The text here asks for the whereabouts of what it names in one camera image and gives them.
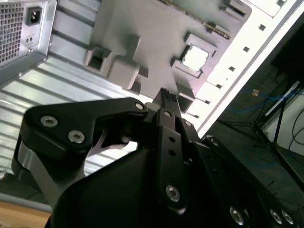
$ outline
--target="silver screw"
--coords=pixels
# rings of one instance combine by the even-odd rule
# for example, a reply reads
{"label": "silver screw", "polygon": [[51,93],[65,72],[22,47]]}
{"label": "silver screw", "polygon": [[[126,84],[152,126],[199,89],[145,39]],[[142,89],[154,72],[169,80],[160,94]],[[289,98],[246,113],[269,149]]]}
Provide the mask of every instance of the silver screw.
{"label": "silver screw", "polygon": [[233,207],[230,207],[230,215],[240,226],[244,225],[244,219],[241,213]]}
{"label": "silver screw", "polygon": [[167,117],[171,117],[171,116],[172,116],[171,113],[169,113],[169,112],[167,112],[167,111],[164,111],[163,113],[165,113],[165,115],[166,115]]}
{"label": "silver screw", "polygon": [[140,110],[143,110],[144,109],[144,106],[140,103],[136,103],[135,104],[136,108],[140,109]]}
{"label": "silver screw", "polygon": [[219,144],[214,140],[214,139],[212,139],[211,138],[211,142],[215,145],[215,146],[218,146]]}
{"label": "silver screw", "polygon": [[85,141],[85,135],[82,132],[76,130],[70,131],[67,137],[72,143],[81,144]]}
{"label": "silver screw", "polygon": [[173,201],[173,202],[178,202],[181,198],[180,192],[177,190],[176,187],[172,185],[168,185],[166,187],[166,193],[167,196]]}
{"label": "silver screw", "polygon": [[192,124],[191,124],[189,121],[187,121],[187,120],[185,120],[185,124],[186,124],[188,127],[191,127],[191,126],[192,126]]}
{"label": "silver screw", "polygon": [[0,171],[0,181],[3,180],[7,176],[7,172],[5,171]]}
{"label": "silver screw", "polygon": [[58,120],[50,115],[43,116],[40,121],[45,127],[56,127],[58,125]]}
{"label": "silver screw", "polygon": [[286,221],[287,221],[289,224],[291,224],[291,225],[294,224],[293,219],[292,219],[285,211],[283,211],[283,210],[282,210],[282,215],[283,215],[283,217],[286,219]]}
{"label": "silver screw", "polygon": [[278,224],[282,224],[280,216],[275,211],[270,210],[270,214]]}

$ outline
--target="blue cable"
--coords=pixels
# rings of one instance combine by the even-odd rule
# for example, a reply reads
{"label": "blue cable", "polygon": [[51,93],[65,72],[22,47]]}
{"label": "blue cable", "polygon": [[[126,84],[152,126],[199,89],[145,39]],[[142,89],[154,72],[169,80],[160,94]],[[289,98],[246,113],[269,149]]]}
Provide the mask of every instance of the blue cable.
{"label": "blue cable", "polygon": [[291,92],[289,95],[287,96],[277,96],[277,97],[268,97],[268,101],[262,103],[262,104],[258,104],[252,108],[249,108],[249,109],[244,109],[244,110],[237,110],[237,109],[234,109],[234,108],[229,108],[229,110],[235,112],[235,113],[245,113],[245,112],[251,112],[251,111],[254,111],[262,106],[264,106],[265,104],[269,103],[269,102],[272,102],[272,101],[275,101],[275,100],[281,100],[282,98],[286,99],[286,98],[290,98],[292,96],[294,96],[295,94],[301,94],[301,93],[296,93],[296,92]]}

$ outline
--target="black cable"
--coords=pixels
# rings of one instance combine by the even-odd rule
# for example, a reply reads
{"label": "black cable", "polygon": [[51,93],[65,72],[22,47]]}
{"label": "black cable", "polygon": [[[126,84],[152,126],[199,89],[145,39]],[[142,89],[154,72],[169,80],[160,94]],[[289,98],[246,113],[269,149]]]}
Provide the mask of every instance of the black cable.
{"label": "black cable", "polygon": [[292,141],[290,142],[289,147],[288,147],[288,153],[289,153],[290,157],[291,157],[292,159],[294,159],[295,161],[297,161],[298,163],[302,164],[302,165],[304,165],[304,162],[302,162],[302,161],[296,159],[296,158],[293,156],[293,154],[291,154],[290,149],[291,149],[291,146],[292,146],[293,142],[295,142],[295,138],[296,138],[296,137],[298,136],[298,134],[301,133],[303,130],[304,130],[304,127],[302,127],[302,128],[297,132],[297,134],[295,134],[295,136],[293,137],[293,139],[292,139]]}
{"label": "black cable", "polygon": [[293,130],[292,130],[292,134],[293,134],[293,141],[295,141],[297,144],[299,145],[304,145],[304,142],[299,142],[296,140],[296,136],[295,136],[295,125],[296,122],[298,121],[299,117],[301,116],[301,114],[304,112],[304,109],[299,113],[299,115],[296,117],[295,121],[294,121],[294,125],[293,125]]}

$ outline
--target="wooden surface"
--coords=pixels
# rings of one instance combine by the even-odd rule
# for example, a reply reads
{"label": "wooden surface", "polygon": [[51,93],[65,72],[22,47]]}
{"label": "wooden surface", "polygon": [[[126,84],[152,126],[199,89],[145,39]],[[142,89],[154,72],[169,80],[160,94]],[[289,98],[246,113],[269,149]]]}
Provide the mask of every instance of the wooden surface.
{"label": "wooden surface", "polygon": [[4,228],[44,228],[49,217],[46,212],[0,202],[0,224]]}

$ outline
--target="metal stand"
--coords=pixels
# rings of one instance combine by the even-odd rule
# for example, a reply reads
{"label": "metal stand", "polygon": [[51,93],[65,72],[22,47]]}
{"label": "metal stand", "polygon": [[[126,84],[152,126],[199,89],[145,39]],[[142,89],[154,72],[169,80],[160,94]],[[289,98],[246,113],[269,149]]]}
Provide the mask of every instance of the metal stand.
{"label": "metal stand", "polygon": [[[264,134],[264,132],[261,130],[259,123],[253,123],[252,125],[250,125],[249,127],[252,128],[252,130],[256,133],[256,135],[260,138],[260,141],[265,143],[268,146],[268,149],[270,150],[270,152],[272,153],[272,155],[274,156],[274,158],[278,161],[278,163],[288,172],[288,174],[293,178],[293,180],[296,182],[296,184],[298,185],[298,187],[301,189],[302,192],[304,192],[304,181],[303,179],[297,174],[297,172],[293,169],[293,167],[289,164],[289,162],[285,159],[285,157],[281,154],[281,152],[277,149],[277,139],[279,136],[279,132],[280,132],[280,127],[281,127],[281,123],[282,123],[282,119],[283,119],[283,114],[284,114],[284,109],[285,109],[285,105],[286,105],[286,100],[283,100],[281,103],[281,110],[280,110],[280,116],[278,119],[278,123],[277,123],[277,127],[276,127],[276,131],[275,131],[275,137],[273,142],[271,142],[266,135]],[[219,123],[223,124],[224,126],[229,127],[230,129],[250,138],[253,139],[254,141],[257,141],[257,139],[253,136],[251,136],[250,134],[241,131],[223,121],[217,120]]]}
{"label": "metal stand", "polygon": [[[25,113],[13,170],[53,207],[46,227],[298,227],[218,139],[198,137],[175,95],[162,89],[154,103],[158,110],[124,98]],[[130,141],[138,150],[84,177],[87,156]]]}

